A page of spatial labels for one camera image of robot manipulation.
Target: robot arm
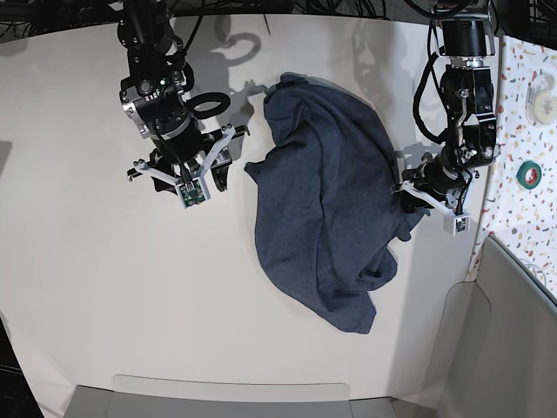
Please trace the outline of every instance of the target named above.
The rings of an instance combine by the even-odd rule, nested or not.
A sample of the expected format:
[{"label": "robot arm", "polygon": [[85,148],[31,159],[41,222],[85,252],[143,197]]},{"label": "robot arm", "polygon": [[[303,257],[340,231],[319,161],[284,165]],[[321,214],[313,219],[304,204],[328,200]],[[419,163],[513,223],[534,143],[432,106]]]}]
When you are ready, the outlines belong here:
[{"label": "robot arm", "polygon": [[[499,155],[491,72],[484,64],[485,58],[495,53],[489,2],[468,2],[463,10],[439,20],[445,40],[440,55],[450,58],[440,82],[447,128],[435,136],[419,115],[419,102],[439,57],[437,54],[432,54],[424,70],[414,97],[413,114],[424,136],[444,147],[435,158],[427,153],[419,167],[404,170],[403,183],[399,185],[407,212],[424,206],[441,210],[445,214],[445,228],[452,235],[469,229],[469,215],[463,206],[473,181],[472,171],[492,164]],[[457,7],[454,2],[444,1],[437,2],[434,9],[442,16]],[[487,51],[486,35],[490,51]],[[477,124],[466,124],[471,116]]]},{"label": "robot arm", "polygon": [[[440,55],[449,57],[450,64],[440,82],[447,128],[435,136],[419,115],[419,102],[438,54],[431,55],[413,104],[420,131],[444,147],[435,158],[425,154],[419,167],[404,170],[398,190],[407,212],[417,207],[437,208],[445,214],[447,231],[454,235],[469,228],[464,201],[473,181],[472,171],[492,164],[499,154],[491,74],[484,65],[484,59],[494,55],[491,0],[438,0],[433,13],[415,6],[412,0],[405,1],[438,22],[445,40]],[[124,0],[112,7],[120,9],[117,34],[128,50],[130,68],[130,76],[121,83],[122,107],[141,136],[150,138],[156,146],[149,161],[140,159],[134,163],[128,179],[148,175],[157,192],[176,193],[184,207],[202,203],[210,198],[204,180],[208,171],[217,188],[221,192],[226,189],[226,175],[232,163],[228,144],[247,129],[228,125],[206,134],[199,131],[198,120],[222,113],[230,99],[220,92],[184,99],[194,85],[193,70],[185,60],[187,50],[182,39],[172,30],[171,12],[164,0]],[[169,55],[172,46],[175,51]],[[208,111],[197,110],[206,103],[218,105]],[[471,116],[477,120],[476,125],[466,123]],[[199,164],[202,154],[205,159]]]},{"label": "robot arm", "polygon": [[[198,120],[225,111],[230,98],[213,92],[185,100],[195,83],[193,70],[185,59],[182,39],[170,25],[172,14],[164,0],[124,0],[111,6],[121,17],[117,36],[128,50],[130,69],[120,85],[120,101],[142,138],[150,138],[156,146],[148,161],[134,162],[128,180],[147,175],[157,192],[177,194],[185,208],[198,205],[210,198],[205,183],[208,171],[217,188],[226,190],[232,163],[228,145],[247,130],[228,125],[205,134],[199,131]],[[217,105],[197,109],[207,103]],[[200,164],[198,159],[204,155]]]}]

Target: gray panel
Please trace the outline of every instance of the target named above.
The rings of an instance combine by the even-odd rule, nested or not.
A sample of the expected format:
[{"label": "gray panel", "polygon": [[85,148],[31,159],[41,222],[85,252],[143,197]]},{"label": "gray panel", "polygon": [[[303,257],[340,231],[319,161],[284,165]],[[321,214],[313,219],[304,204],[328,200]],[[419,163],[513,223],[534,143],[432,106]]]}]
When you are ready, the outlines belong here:
[{"label": "gray panel", "polygon": [[114,393],[108,418],[352,418],[350,403],[192,401]]},{"label": "gray panel", "polygon": [[391,398],[350,401],[353,418],[398,418]]},{"label": "gray panel", "polygon": [[64,418],[107,418],[112,394],[110,390],[78,386]]},{"label": "gray panel", "polygon": [[421,407],[415,403],[396,400],[393,401],[397,418],[434,418],[435,409]]},{"label": "gray panel", "polygon": [[554,300],[495,239],[484,246],[478,285],[491,303],[491,320],[485,307],[470,306],[440,417],[555,416]]},{"label": "gray panel", "polygon": [[439,405],[475,287],[478,285],[474,282],[459,283],[446,297],[432,358],[419,395],[418,404],[423,407],[435,409]]}]

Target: tape roll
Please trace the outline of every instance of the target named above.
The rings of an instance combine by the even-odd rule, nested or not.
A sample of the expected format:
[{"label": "tape roll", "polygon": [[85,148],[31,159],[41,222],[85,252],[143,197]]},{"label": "tape roll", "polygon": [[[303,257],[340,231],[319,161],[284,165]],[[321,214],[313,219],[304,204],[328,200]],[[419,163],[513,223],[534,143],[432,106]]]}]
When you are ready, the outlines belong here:
[{"label": "tape roll", "polygon": [[543,125],[551,125],[557,119],[557,98],[551,91],[539,91],[536,94],[534,117]]},{"label": "tape roll", "polygon": [[522,187],[532,190],[541,182],[541,167],[533,161],[527,161],[520,166],[516,178]]}]

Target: dark blue cloth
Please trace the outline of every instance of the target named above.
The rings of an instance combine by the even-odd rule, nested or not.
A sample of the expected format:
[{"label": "dark blue cloth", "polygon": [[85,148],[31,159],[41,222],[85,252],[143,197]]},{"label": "dark blue cloth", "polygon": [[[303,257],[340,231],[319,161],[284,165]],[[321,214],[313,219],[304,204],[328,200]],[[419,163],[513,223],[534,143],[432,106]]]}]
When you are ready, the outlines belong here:
[{"label": "dark blue cloth", "polygon": [[367,291],[397,272],[387,245],[406,241],[424,212],[407,215],[391,141],[356,98],[283,75],[265,98],[276,144],[245,170],[258,184],[255,243],[272,283],[336,328],[369,333]]}]

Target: metal bracket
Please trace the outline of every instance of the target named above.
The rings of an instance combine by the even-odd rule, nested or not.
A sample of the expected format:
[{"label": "metal bracket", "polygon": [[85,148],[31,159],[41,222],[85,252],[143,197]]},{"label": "metal bracket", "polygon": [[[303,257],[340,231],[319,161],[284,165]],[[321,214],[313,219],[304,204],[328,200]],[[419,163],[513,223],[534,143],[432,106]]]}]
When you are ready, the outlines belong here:
[{"label": "metal bracket", "polygon": [[408,192],[415,198],[424,200],[426,203],[433,206],[433,208],[443,213],[444,229],[452,236],[455,236],[457,233],[467,233],[468,231],[470,231],[470,215],[468,213],[463,212],[461,215],[455,214],[452,209],[446,207],[446,205],[444,205],[442,202],[439,202],[433,196],[430,196],[429,194],[416,189],[414,187],[414,183],[410,180],[402,182],[402,184],[400,185],[400,190]]},{"label": "metal bracket", "polygon": [[[184,209],[201,203],[202,201],[209,200],[211,198],[211,194],[209,193],[209,188],[205,182],[205,174],[211,170],[213,163],[218,159],[221,153],[226,152],[226,147],[230,144],[234,135],[236,135],[236,128],[232,125],[223,126],[221,131],[223,132],[223,137],[215,142],[205,156],[203,164],[201,164],[201,166],[192,174],[190,184],[185,185],[181,177],[173,177],[165,172],[149,167],[149,165],[142,159],[134,163],[134,169],[139,174],[159,179],[167,185],[174,187],[176,194],[180,197],[180,201],[182,202]],[[193,193],[195,193],[196,196],[194,198],[195,200],[191,199],[191,195]]]}]

